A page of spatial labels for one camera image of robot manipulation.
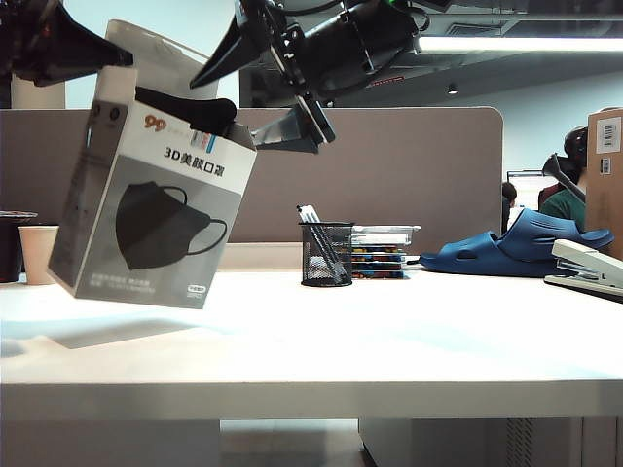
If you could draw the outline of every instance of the pen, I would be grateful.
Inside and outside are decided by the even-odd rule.
[[[320,218],[313,209],[311,205],[297,205],[297,210],[299,211],[299,215],[303,222],[309,224],[317,224],[320,223]],[[331,276],[336,284],[344,280],[348,280],[347,271],[340,260],[337,252],[333,248],[333,244],[327,232],[320,226],[310,226],[311,235],[320,250],[320,254],[322,255],[327,267],[331,272]]]

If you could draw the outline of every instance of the blue slipper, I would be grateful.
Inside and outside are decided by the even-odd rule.
[[[554,240],[567,239],[602,248],[614,240],[607,229],[581,233],[574,221],[524,209],[502,237],[484,232],[448,243],[439,253],[422,253],[420,264],[440,272],[480,275],[544,277],[568,274],[556,267],[552,255]]]

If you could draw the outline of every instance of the stapler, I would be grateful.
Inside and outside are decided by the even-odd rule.
[[[575,275],[546,275],[546,283],[623,304],[623,261],[570,240],[554,241],[552,255]]]

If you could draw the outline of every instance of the gray partition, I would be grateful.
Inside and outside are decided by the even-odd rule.
[[[58,223],[88,110],[0,111],[0,209]]]
[[[241,109],[257,128],[281,109]],[[501,218],[502,120],[479,108],[327,109],[318,155],[261,151],[231,242],[299,241],[296,204],[323,220],[421,225],[411,251],[492,230]]]
[[[251,128],[281,109],[241,109]],[[328,109],[320,154],[258,154],[231,242],[299,241],[296,204],[326,220],[421,225],[412,252],[499,232],[502,122],[491,108]],[[87,110],[0,111],[0,208],[58,222]]]

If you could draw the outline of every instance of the cardboard box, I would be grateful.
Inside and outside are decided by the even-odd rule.
[[[78,298],[202,308],[256,152],[136,101],[136,77],[99,74],[49,269]]]
[[[610,229],[614,241],[604,253],[623,260],[623,109],[589,115],[586,230]]]

